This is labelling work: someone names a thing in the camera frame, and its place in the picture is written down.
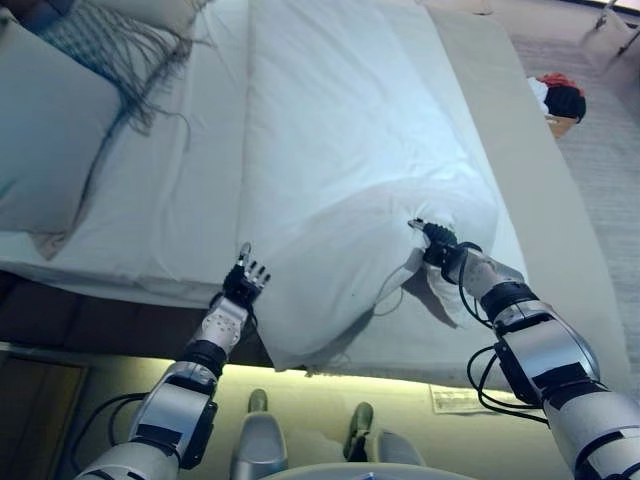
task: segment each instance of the black cable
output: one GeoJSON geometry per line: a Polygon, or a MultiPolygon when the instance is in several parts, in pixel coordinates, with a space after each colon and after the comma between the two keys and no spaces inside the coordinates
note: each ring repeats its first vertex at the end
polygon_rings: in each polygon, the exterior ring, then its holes
{"type": "Polygon", "coordinates": [[[75,471],[76,474],[79,474],[82,471],[82,469],[78,465],[78,462],[76,461],[76,455],[78,453],[78,447],[80,446],[80,442],[82,441],[84,436],[89,431],[89,428],[91,427],[91,424],[95,421],[95,419],[98,417],[98,415],[100,415],[100,413],[104,409],[106,409],[109,405],[112,405],[114,403],[120,402],[122,400],[126,400],[126,399],[130,398],[133,395],[147,395],[147,393],[144,393],[144,394],[142,394],[142,393],[127,393],[127,394],[124,394],[124,395],[118,395],[117,397],[113,397],[112,399],[107,400],[106,402],[100,404],[91,413],[91,416],[87,419],[85,424],[82,426],[82,429],[80,430],[80,433],[78,434],[77,438],[74,440],[73,444],[71,445],[71,451],[69,453],[69,462],[71,463],[71,467],[73,468],[73,470],[75,471]]]}
{"type": "Polygon", "coordinates": [[[130,398],[127,398],[126,400],[123,400],[122,402],[120,402],[120,404],[113,410],[113,412],[111,412],[111,416],[109,417],[109,429],[108,429],[109,445],[111,445],[112,447],[115,447],[118,444],[116,442],[115,425],[116,425],[116,419],[118,417],[118,414],[120,413],[120,410],[122,410],[125,406],[127,406],[132,402],[139,402],[140,400],[144,400],[147,394],[138,393],[138,394],[131,394],[131,395],[132,396],[130,398]]]}
{"type": "Polygon", "coordinates": [[[504,408],[498,408],[498,407],[495,407],[495,406],[490,405],[487,402],[485,402],[484,394],[483,394],[484,384],[487,381],[487,377],[489,376],[489,372],[491,371],[491,367],[493,367],[493,364],[495,363],[495,361],[497,359],[498,359],[497,355],[494,355],[493,357],[491,357],[491,360],[489,360],[489,363],[487,363],[487,366],[484,369],[484,372],[482,373],[482,377],[480,378],[480,383],[478,384],[478,401],[480,402],[480,404],[484,408],[486,408],[488,410],[491,410],[493,412],[496,412],[496,413],[504,413],[505,415],[511,415],[513,417],[519,417],[519,418],[524,418],[524,419],[527,419],[527,420],[533,420],[534,422],[543,423],[543,424],[548,426],[549,422],[547,420],[545,420],[544,418],[536,417],[535,415],[529,415],[527,413],[514,412],[513,410],[505,410],[504,408]]]}
{"type": "Polygon", "coordinates": [[[462,300],[462,304],[464,305],[464,308],[467,309],[467,312],[469,312],[469,315],[471,315],[473,318],[475,318],[478,322],[480,322],[482,325],[484,325],[485,327],[493,330],[493,327],[491,326],[491,323],[483,320],[482,318],[480,318],[480,315],[478,315],[477,313],[474,313],[473,310],[471,310],[471,307],[469,306],[469,303],[467,302],[467,298],[464,294],[464,268],[467,266],[467,257],[469,256],[469,252],[467,250],[465,250],[464,252],[464,257],[462,258],[462,261],[460,262],[460,270],[458,272],[458,293],[460,294],[460,299],[462,300]]]}
{"type": "MultiPolygon", "coordinates": [[[[469,383],[471,384],[471,386],[473,387],[473,389],[476,392],[478,392],[480,390],[480,387],[478,386],[478,384],[476,384],[475,380],[473,379],[473,374],[471,373],[471,370],[472,370],[472,367],[473,367],[473,363],[476,361],[476,359],[480,355],[482,355],[483,353],[486,353],[486,352],[488,352],[490,350],[493,350],[493,347],[486,347],[486,348],[483,348],[482,350],[478,350],[476,353],[474,353],[471,356],[471,358],[467,362],[467,378],[469,379],[469,383]]],[[[500,405],[502,407],[516,408],[516,409],[520,409],[520,410],[539,410],[538,407],[534,407],[533,405],[514,405],[512,403],[501,402],[500,400],[497,400],[497,399],[493,398],[491,395],[489,395],[488,393],[485,393],[485,392],[482,392],[482,396],[484,398],[486,398],[487,400],[492,401],[496,405],[500,405]]]]}

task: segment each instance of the white duvet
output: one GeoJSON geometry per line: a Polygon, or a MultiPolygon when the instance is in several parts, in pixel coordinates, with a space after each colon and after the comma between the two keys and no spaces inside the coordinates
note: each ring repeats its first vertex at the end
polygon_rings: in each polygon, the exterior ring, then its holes
{"type": "Polygon", "coordinates": [[[256,312],[287,368],[416,271],[409,219],[490,250],[497,207],[372,1],[261,0],[251,15],[238,240],[273,273],[256,312]]]}

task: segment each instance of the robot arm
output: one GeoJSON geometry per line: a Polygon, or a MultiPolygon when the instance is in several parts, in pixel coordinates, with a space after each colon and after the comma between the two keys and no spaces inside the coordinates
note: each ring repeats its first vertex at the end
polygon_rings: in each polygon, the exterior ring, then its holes
{"type": "Polygon", "coordinates": [[[136,412],[129,440],[108,450],[77,479],[175,480],[180,468],[200,463],[213,430],[217,405],[212,397],[222,368],[270,279],[256,262],[247,268],[250,250],[249,244],[243,246],[182,356],[136,412]]]}
{"type": "Polygon", "coordinates": [[[461,285],[488,316],[493,346],[514,394],[540,406],[560,452],[579,480],[640,479],[640,406],[600,383],[595,355],[522,275],[457,244],[442,227],[411,221],[427,241],[424,260],[461,285]]]}

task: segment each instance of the red cloth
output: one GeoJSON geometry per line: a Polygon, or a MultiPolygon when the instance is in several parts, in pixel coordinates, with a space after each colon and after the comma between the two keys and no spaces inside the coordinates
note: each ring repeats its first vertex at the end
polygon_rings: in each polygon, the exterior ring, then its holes
{"type": "Polygon", "coordinates": [[[580,91],[580,96],[584,97],[584,90],[580,88],[576,82],[573,80],[569,80],[564,73],[554,72],[547,73],[541,77],[538,77],[537,80],[547,85],[547,87],[574,87],[580,91]]]}

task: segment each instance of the box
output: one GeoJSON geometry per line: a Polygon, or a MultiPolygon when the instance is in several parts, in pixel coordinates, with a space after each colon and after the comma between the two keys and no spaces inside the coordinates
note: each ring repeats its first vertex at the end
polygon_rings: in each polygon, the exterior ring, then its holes
{"type": "Polygon", "coordinates": [[[545,115],[545,118],[547,119],[547,124],[549,124],[551,133],[556,140],[567,133],[578,121],[577,118],[556,117],[555,115],[549,114],[545,115]]]}

